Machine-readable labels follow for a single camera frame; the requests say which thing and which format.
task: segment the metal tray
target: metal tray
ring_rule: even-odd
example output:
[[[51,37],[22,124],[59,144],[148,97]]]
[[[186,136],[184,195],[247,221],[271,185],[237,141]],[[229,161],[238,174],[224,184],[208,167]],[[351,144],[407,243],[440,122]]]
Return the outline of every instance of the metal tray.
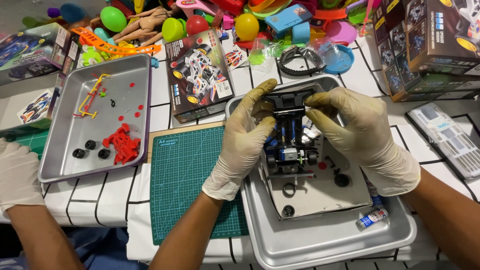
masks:
[[[335,76],[322,74],[280,85],[275,91],[294,91],[316,83],[324,91],[341,85]],[[242,97],[228,102],[227,118]],[[241,194],[253,253],[265,270],[304,269],[366,256],[407,246],[417,235],[416,223],[398,196],[386,198],[388,218],[361,232],[355,221],[371,212],[370,207],[280,221],[255,169],[242,181]]]
[[[148,123],[150,117],[151,68],[150,56],[136,54],[120,59],[106,61],[72,71],[65,79],[60,102],[55,109],[55,117],[50,127],[47,143],[38,170],[38,179],[44,184],[75,179],[100,172],[108,172],[123,167],[137,165],[143,161],[147,153]],[[89,112],[97,111],[97,115],[74,117],[78,108],[87,97],[97,79],[92,75],[111,75],[111,80],[102,80],[106,96],[96,96]],[[102,160],[97,154],[103,149],[102,140],[108,138],[121,127],[122,123],[130,126],[130,137],[140,138],[138,157],[122,165],[113,165],[115,150],[110,144],[110,156]],[[86,150],[84,158],[72,156],[75,149],[85,149],[87,140],[96,141],[94,150]]]

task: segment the table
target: table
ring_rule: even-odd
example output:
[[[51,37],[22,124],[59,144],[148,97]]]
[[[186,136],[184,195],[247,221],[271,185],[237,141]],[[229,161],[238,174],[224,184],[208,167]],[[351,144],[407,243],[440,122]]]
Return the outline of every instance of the table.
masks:
[[[373,37],[358,38],[350,44],[355,55],[351,69],[338,77],[342,84],[359,93],[381,98],[387,103],[388,120],[394,141],[409,150],[420,164],[430,173],[459,192],[478,202],[480,181],[478,179],[461,181],[455,177],[445,162],[406,120],[404,113],[422,102],[392,103],[387,95],[386,81],[382,75],[381,64]],[[224,50],[232,48],[232,39],[222,42]],[[152,70],[152,99],[150,104],[150,131],[165,130],[174,127],[209,123],[225,119],[220,113],[196,122],[179,124],[172,118],[167,87],[167,67],[165,51],[154,55],[160,61],[160,67]],[[290,68],[307,66],[304,59],[294,59]],[[275,78],[279,84],[288,83],[302,77],[291,77],[274,67],[269,73],[252,70],[247,64],[230,72],[236,96],[246,94],[262,81]],[[470,134],[472,140],[480,145],[480,107],[475,100],[440,100],[436,103]],[[130,241],[127,255],[130,259],[150,261],[156,252],[153,246],[149,215],[149,164],[102,173],[76,180],[42,186],[45,203],[54,218],[65,226],[127,226]],[[418,225],[417,238],[410,246],[373,254],[349,262],[337,263],[320,269],[405,269],[421,260],[446,259],[446,256],[432,241],[421,220],[414,211],[413,217]],[[0,217],[0,222],[8,222]],[[256,269],[250,238],[248,236],[211,240],[202,269]]]

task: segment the green cutting mat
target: green cutting mat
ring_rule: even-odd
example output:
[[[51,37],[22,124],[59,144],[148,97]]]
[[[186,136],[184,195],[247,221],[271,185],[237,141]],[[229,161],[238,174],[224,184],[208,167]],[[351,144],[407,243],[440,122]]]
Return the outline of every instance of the green cutting mat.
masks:
[[[153,244],[160,245],[202,189],[220,154],[224,127],[153,139],[150,218]],[[240,192],[226,201],[210,238],[248,235]]]
[[[41,159],[45,143],[47,142],[47,136],[48,129],[35,130],[22,135],[17,135],[15,142],[21,145],[30,146],[32,152],[37,153],[38,159]]]

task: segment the clear plastic case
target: clear plastic case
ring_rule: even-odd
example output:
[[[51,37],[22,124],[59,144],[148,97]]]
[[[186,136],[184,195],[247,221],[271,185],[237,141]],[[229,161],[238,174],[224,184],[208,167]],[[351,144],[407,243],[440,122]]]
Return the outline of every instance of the clear plastic case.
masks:
[[[460,179],[480,175],[478,146],[435,103],[423,104],[407,112],[406,116]]]

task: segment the mini 4wd box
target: mini 4wd box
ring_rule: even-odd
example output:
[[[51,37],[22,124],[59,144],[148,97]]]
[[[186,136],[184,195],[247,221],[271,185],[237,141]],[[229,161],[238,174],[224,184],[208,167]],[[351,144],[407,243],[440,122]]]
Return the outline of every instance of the mini 4wd box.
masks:
[[[185,123],[224,111],[234,93],[216,32],[184,37],[165,48],[173,116]]]
[[[405,7],[398,1],[382,1],[373,14],[375,42],[393,102],[474,98],[480,77],[412,71],[404,18]]]
[[[70,33],[57,23],[0,41],[0,85],[45,75],[62,67]]]
[[[480,75],[480,2],[408,0],[406,10],[411,70]]]

